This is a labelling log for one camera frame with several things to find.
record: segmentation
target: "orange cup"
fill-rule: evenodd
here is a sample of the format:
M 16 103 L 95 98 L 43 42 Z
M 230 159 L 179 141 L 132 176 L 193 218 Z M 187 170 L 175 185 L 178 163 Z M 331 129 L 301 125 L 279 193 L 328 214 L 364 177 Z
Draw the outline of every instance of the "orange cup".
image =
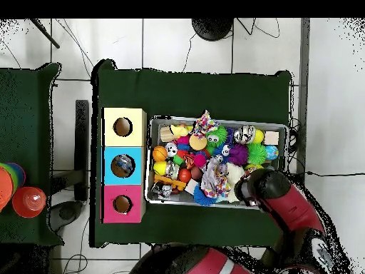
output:
M 10 174 L 0 167 L 0 212 L 10 201 L 13 189 L 14 185 Z
M 22 218 L 34 218 L 46 205 L 46 194 L 36 187 L 22 187 L 13 196 L 13 208 Z

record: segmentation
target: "round hole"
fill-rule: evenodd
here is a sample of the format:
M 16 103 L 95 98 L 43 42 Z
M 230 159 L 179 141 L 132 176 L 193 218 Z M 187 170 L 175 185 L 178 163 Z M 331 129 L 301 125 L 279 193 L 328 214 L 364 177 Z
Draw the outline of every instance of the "round hole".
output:
M 127 196 L 117 196 L 113 201 L 113 207 L 119 213 L 128 213 L 132 208 L 132 201 Z
M 130 156 L 121 154 L 111 161 L 111 170 L 115 176 L 127 178 L 134 172 L 135 162 Z
M 118 118 L 113 125 L 117 136 L 129 136 L 132 133 L 132 122 L 129 118 Z

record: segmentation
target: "orange ball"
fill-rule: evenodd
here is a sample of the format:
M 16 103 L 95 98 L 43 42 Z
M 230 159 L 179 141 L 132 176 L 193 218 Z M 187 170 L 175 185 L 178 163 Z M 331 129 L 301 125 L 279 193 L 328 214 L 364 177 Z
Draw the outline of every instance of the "orange ball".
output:
M 183 168 L 179 171 L 179 180 L 188 183 L 191 179 L 191 172 L 189 169 Z
M 165 147 L 156 146 L 153 149 L 152 157 L 156 162 L 164 161 L 168 157 Z

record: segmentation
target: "dark green tablecloth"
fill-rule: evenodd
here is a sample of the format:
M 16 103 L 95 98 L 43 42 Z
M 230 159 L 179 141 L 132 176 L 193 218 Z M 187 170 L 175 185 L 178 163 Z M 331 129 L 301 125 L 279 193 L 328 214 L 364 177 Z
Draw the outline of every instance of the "dark green tablecloth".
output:
M 51 189 L 51 82 L 59 64 L 39 70 L 0 68 L 0 162 L 14 162 L 26 172 L 26 186 Z M 58 245 L 47 224 L 47 209 L 21 218 L 11 202 L 0 212 L 0 243 Z
M 253 74 L 165 73 L 143 69 L 115 70 L 111 60 L 99 62 L 92 75 L 91 244 L 199 243 L 209 245 L 272 245 L 280 230 L 258 210 L 148 204 L 142 223 L 102 224 L 101 107 L 142 108 L 154 115 L 198 117 L 207 109 L 216 119 L 288 124 L 291 76 Z

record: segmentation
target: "metal tray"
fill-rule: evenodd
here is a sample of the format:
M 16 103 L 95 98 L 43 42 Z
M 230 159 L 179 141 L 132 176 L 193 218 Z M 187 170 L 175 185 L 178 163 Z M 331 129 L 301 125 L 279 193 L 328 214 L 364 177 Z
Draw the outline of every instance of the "metal tray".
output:
M 187 193 L 186 191 L 181 191 L 177 195 L 171 195 L 169 200 L 160 200 L 158 195 L 151 192 L 151 188 L 153 187 L 153 157 L 152 151 L 154 147 L 159 145 L 165 145 L 160 140 L 160 129 L 164 126 L 169 126 L 171 124 L 179 125 L 184 123 L 188 126 L 191 126 L 196 121 L 196 118 L 182 118 L 182 117 L 164 117 L 164 116 L 154 116 L 150 119 L 150 123 L 148 126 L 148 146 L 146 153 L 146 165 L 145 165 L 145 199 L 149 203 L 157 203 L 160 205 L 187 205 L 187 206 L 200 206 L 197 204 L 193 196 Z M 288 145 L 289 145 L 289 129 L 287 126 L 282 124 L 271 124 L 271 123 L 255 123 L 255 122 L 244 122 L 244 121 L 226 121 L 226 120 L 217 120 L 223 126 L 230 128 L 239 128 L 243 125 L 252 125 L 255 128 L 262 131 L 277 131 L 279 132 L 279 157 L 278 159 L 272 161 L 270 163 L 277 170 L 282 170 L 287 166 L 288 159 Z M 210 207 L 218 207 L 218 208 L 249 208 L 249 209 L 258 209 L 258 207 L 248 207 L 245 203 L 242 202 L 234 202 L 229 203 L 228 201 L 223 201 L 220 203 L 216 203 L 211 205 Z

